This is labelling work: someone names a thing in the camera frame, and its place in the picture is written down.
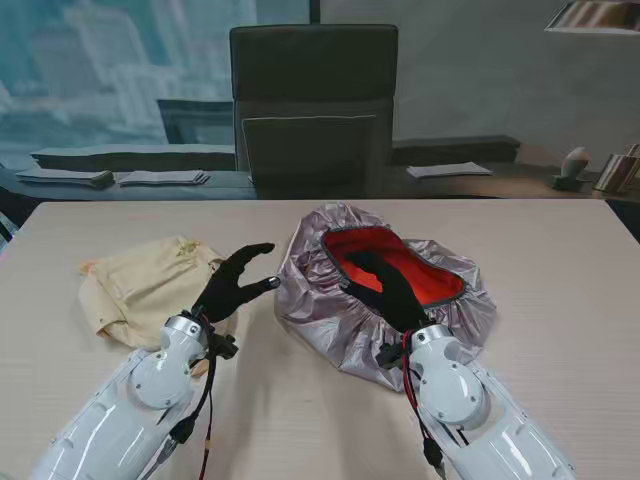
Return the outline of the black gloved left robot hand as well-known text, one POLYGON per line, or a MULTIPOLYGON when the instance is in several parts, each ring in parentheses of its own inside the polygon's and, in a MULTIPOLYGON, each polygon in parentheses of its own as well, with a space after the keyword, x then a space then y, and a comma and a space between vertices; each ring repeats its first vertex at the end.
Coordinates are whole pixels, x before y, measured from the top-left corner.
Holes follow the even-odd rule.
POLYGON ((239 285, 240 276, 250 261, 259 255, 271 253, 274 248, 273 243, 260 243, 246 245, 234 252, 213 273, 192 306, 191 313, 204 315, 210 323, 218 323, 230 317, 240 306, 278 288, 280 280, 275 276, 239 285))

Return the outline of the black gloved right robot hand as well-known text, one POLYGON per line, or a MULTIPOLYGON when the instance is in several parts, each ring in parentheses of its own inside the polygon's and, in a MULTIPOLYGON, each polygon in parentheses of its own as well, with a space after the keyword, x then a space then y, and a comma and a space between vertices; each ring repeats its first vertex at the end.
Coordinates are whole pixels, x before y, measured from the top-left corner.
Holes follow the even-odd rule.
POLYGON ((382 257, 373 252, 358 251, 348 254, 347 259, 373 274, 381 283, 382 291, 357 283, 350 283, 342 290, 375 310, 396 331, 405 333, 435 324, 419 303, 410 283, 382 257))

